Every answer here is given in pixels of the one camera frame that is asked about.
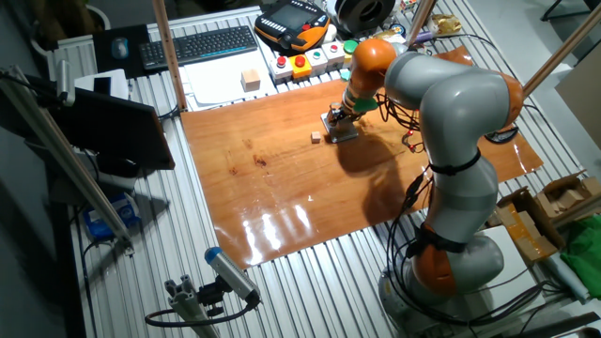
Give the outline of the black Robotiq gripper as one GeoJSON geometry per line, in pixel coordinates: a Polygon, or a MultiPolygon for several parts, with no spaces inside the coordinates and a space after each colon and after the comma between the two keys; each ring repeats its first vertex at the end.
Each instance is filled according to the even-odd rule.
{"type": "Polygon", "coordinates": [[[356,112],[352,108],[348,108],[344,103],[332,102],[328,111],[328,125],[334,128],[342,121],[343,129],[349,130],[354,121],[358,121],[364,116],[364,113],[356,112]]]}

